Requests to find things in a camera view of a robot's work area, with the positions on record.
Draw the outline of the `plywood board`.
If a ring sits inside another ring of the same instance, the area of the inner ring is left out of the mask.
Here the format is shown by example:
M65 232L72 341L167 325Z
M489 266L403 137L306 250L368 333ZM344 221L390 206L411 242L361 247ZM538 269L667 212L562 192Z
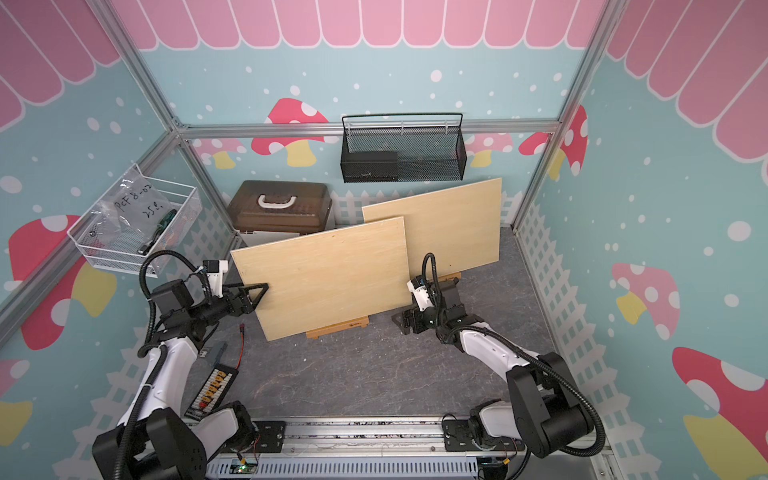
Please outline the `plywood board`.
M246 285L266 283L256 314L274 341L407 306L401 217L234 250Z
M433 253L440 276L499 260L502 180L491 179L362 208L366 223L401 217L409 272Z

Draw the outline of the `wooden easel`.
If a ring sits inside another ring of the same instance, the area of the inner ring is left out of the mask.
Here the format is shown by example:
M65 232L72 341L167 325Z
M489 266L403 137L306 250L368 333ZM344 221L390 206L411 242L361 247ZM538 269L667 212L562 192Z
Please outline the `wooden easel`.
M365 316L365 317L357 318L354 320L339 322L333 325L308 331L306 333L306 337L309 339L317 340L322 336L350 330L353 328L366 328L369 325L369 323L370 323L369 317Z
M457 283L461 278L462 278L462 273L461 272L456 272L456 273L453 273L453 274L447 274L447 275L440 276L438 281L440 283L443 283L443 282Z

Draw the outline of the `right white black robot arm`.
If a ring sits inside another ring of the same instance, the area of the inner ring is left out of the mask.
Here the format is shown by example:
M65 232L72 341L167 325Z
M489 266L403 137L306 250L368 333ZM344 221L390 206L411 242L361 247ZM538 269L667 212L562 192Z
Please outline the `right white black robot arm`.
M392 317L403 334L432 330L442 344L479 360L507 385L507 401L487 401L469 414L467 430L477 447L491 449L509 439L538 458L556 451L575 457L602 452L605 426L559 354L525 349L469 314L455 280L419 276L407 289L412 306Z

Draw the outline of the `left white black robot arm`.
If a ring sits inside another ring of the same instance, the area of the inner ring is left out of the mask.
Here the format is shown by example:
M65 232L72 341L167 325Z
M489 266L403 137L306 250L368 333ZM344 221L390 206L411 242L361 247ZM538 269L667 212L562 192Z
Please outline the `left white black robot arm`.
M203 288L194 301L185 280L155 288L146 280L151 264L161 257L183 263ZM148 360L137 393L111 430L98 435L92 455L105 479L203 479L208 463L221 451L239 453L258 438L247 408L239 401L215 406L194 426L182 418L181 401L191 367L220 322L255 311L269 289L228 284L226 260L194 265L176 251L149 255L138 273L148 302L149 321L138 357Z

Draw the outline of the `brown lid storage box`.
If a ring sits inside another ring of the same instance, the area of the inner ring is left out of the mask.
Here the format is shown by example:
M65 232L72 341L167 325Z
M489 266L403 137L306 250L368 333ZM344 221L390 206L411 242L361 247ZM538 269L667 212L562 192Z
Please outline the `brown lid storage box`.
M330 192L321 183L245 181L227 211L248 247L336 228Z

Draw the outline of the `black tray of bits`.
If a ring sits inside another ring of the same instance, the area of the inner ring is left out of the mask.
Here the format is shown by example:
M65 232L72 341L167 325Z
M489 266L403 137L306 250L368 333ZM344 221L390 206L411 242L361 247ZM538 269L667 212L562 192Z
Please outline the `black tray of bits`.
M223 403L238 374L239 371L236 368L216 364L185 410L184 417L200 421L213 413Z

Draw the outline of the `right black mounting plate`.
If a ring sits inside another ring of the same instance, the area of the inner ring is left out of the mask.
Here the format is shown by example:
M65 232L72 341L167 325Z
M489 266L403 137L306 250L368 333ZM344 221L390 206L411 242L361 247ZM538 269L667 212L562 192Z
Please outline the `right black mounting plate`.
M444 449L447 452L501 452L517 454L525 451L520 439L508 437L483 437L471 426L469 419L458 419L453 415L440 420Z

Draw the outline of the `black mounting plate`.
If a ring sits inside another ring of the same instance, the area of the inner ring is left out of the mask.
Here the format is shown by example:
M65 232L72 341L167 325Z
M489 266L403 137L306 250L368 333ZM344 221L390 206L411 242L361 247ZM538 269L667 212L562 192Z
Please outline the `black mounting plate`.
M501 452L517 454L525 451L520 439L508 437L483 437L471 426L469 419L458 419L453 415L440 420L444 449L447 452Z
M276 420L253 420L254 442L252 451L258 454L278 454L282 452L287 423Z

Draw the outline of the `clear plastic labelled bag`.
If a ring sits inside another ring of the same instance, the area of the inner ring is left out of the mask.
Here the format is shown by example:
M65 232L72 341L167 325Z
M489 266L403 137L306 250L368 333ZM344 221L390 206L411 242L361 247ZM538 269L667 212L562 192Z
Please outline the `clear plastic labelled bag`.
M135 234L142 245L171 209L177 210L152 180L132 166L97 201L97 232L106 236L106 242L117 234Z

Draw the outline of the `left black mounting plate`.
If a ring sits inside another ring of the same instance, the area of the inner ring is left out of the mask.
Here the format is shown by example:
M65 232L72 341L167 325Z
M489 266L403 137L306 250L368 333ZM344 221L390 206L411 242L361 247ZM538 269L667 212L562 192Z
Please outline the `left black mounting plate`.
M276 420L253 420L254 442L252 451L258 454L278 454L282 452L287 423Z

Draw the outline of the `black box in basket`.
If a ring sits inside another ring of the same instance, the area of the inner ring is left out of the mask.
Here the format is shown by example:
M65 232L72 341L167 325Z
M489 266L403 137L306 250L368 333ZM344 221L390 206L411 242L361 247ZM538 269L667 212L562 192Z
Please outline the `black box in basket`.
M398 154L391 151L346 152L341 155L345 183L396 182Z

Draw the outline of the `green circuit board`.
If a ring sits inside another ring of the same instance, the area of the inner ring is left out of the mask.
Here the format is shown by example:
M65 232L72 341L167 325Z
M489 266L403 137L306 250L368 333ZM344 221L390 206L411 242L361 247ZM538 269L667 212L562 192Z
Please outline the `green circuit board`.
M258 472L259 465L253 462L239 463L237 465L232 464L230 468L231 475L253 475Z

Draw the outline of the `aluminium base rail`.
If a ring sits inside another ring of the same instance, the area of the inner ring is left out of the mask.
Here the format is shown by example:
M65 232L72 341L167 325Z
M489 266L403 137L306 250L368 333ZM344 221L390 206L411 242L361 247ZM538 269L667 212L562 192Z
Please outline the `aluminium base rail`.
M620 479L614 452L581 458L556 451L447 452L438 416L264 417L285 421L281 453L222 453L208 479ZM257 463L253 475L231 475L232 464Z

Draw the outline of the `black mesh wall basket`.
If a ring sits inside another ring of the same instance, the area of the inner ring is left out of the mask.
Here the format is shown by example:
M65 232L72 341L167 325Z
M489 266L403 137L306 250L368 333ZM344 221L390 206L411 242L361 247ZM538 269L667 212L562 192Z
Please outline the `black mesh wall basket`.
M396 152L396 182L460 181L467 164L463 119L449 112L345 115L341 155Z

